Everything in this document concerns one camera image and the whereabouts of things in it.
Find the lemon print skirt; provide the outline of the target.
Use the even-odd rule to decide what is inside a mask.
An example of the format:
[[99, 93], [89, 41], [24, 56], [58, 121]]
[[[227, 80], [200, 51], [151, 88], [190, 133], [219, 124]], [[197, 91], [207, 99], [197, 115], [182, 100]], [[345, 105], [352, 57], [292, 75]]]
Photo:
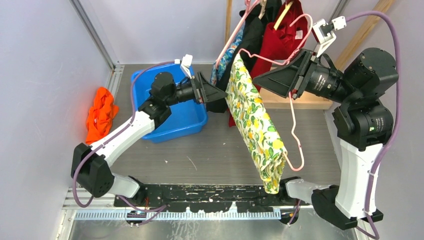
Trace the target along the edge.
[[268, 194], [278, 194], [287, 149], [240, 54], [235, 55], [226, 103]]

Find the red pleated skirt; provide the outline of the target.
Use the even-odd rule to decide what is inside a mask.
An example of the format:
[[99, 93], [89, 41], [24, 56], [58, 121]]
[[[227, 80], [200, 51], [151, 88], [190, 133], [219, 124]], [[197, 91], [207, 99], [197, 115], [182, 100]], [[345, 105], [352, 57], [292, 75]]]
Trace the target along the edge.
[[[305, 26], [308, 20], [305, 17], [302, 17], [295, 25], [289, 27], [289, 24], [294, 19], [304, 14], [302, 3], [299, 0], [293, 0], [293, 5], [285, 16], [280, 28], [278, 30], [273, 29], [275, 21], [284, 9], [284, 5], [285, 3], [279, 8], [276, 16], [272, 17], [272, 21], [268, 21], [266, 24], [260, 24], [263, 31], [255, 43], [250, 42], [240, 48], [246, 49], [251, 54], [257, 54], [272, 60], [281, 56], [282, 60], [276, 59], [275, 61], [284, 61], [287, 58], [284, 56], [285, 50], [288, 50], [289, 45], [295, 44], [294, 47], [296, 47], [301, 41], [301, 39], [294, 39], [295, 34], [297, 38], [302, 38], [302, 34], [306, 34], [308, 30], [308, 27]], [[264, 74], [271, 69], [272, 63], [270, 62], [258, 59], [257, 57], [250, 58], [243, 51], [240, 53], [240, 56], [252, 78]]]

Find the pink wire hanger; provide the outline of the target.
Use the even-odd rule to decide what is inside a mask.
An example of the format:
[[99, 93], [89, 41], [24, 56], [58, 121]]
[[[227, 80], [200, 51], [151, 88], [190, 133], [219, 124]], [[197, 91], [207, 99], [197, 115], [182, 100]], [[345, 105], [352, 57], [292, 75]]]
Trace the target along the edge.
[[[307, 23], [305, 24], [305, 26], [307, 26], [308, 29], [307, 29], [306, 33], [303, 33], [302, 34], [302, 36], [301, 36], [302, 38], [300, 38], [300, 37], [297, 38], [296, 37], [297, 34], [294, 35], [294, 39], [295, 40], [301, 40], [301, 41], [298, 43], [298, 45], [296, 47], [294, 47], [294, 45], [295, 45], [294, 43], [292, 43], [291, 45], [289, 45], [288, 49], [284, 51], [284, 56], [286, 57], [286, 59], [283, 62], [277, 62], [276, 61], [276, 59], [277, 60], [283, 60], [282, 56], [279, 56], [276, 59], [269, 59], [269, 58], [263, 57], [263, 56], [258, 55], [258, 54], [251, 54], [249, 51], [247, 51], [244, 48], [241, 48], [237, 53], [240, 54], [241, 52], [245, 52], [249, 58], [256, 57], [256, 58], [258, 58], [260, 60], [269, 62], [271, 64], [279, 65], [279, 66], [285, 66], [285, 65], [287, 65], [290, 62], [290, 60], [295, 56], [295, 54], [297, 54], [300, 51], [300, 48], [304, 45], [304, 43], [306, 42], [308, 36], [312, 32], [313, 18], [312, 18], [311, 15], [309, 15], [307, 13], [303, 13], [303, 14], [299, 15], [296, 19], [294, 19], [288, 25], [288, 27], [291, 28], [301, 18], [306, 18], [307, 19]], [[289, 92], [288, 99], [289, 99], [289, 103], [290, 103], [290, 109], [291, 109], [292, 120], [293, 120], [293, 126], [292, 126], [292, 129], [291, 129], [291, 135], [293, 136], [293, 138], [296, 140], [296, 142], [298, 144], [298, 150], [299, 150], [300, 159], [301, 159], [300, 166], [297, 167], [297, 168], [295, 168], [292, 165], [291, 161], [289, 160], [289, 158], [288, 158], [288, 156], [287, 156], [287, 154], [285, 152], [283, 152], [283, 156], [284, 156], [284, 158], [286, 160], [286, 163], [289, 165], [289, 167], [293, 171], [298, 172], [298, 171], [300, 171], [300, 170], [303, 169], [304, 164], [305, 164], [305, 158], [304, 158], [304, 153], [303, 153], [303, 150], [302, 150], [301, 142], [300, 142], [299, 138], [295, 134], [296, 117], [295, 117], [295, 112], [294, 112], [294, 107], [293, 107], [293, 94], [292, 94], [291, 91]]]

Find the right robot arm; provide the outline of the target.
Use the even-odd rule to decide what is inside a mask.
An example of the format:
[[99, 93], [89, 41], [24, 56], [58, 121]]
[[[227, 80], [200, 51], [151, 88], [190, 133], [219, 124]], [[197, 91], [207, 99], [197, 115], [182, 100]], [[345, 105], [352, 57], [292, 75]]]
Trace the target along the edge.
[[374, 187], [377, 170], [372, 166], [392, 135], [394, 117], [380, 97], [399, 75], [395, 58], [369, 47], [344, 70], [327, 54], [321, 58], [302, 49], [288, 65], [256, 76], [253, 83], [284, 98], [297, 99], [308, 92], [338, 103], [332, 112], [342, 154], [340, 183], [318, 185], [295, 176], [279, 183], [277, 198], [283, 205], [296, 199], [311, 204], [322, 219], [341, 230], [355, 228], [359, 220], [381, 221]]

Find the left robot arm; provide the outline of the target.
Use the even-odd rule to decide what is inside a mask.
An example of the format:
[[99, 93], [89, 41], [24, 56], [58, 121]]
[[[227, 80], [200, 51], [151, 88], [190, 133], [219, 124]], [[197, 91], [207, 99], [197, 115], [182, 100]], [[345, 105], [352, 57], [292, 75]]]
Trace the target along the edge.
[[151, 84], [149, 97], [133, 110], [132, 116], [106, 137], [74, 148], [70, 176], [72, 194], [78, 202], [77, 186], [91, 198], [113, 194], [133, 206], [141, 206], [147, 197], [143, 183], [131, 176], [112, 173], [111, 166], [130, 146], [158, 129], [171, 116], [171, 107], [187, 101], [206, 104], [224, 99], [227, 93], [210, 84], [201, 72], [175, 83], [170, 72], [160, 72]]

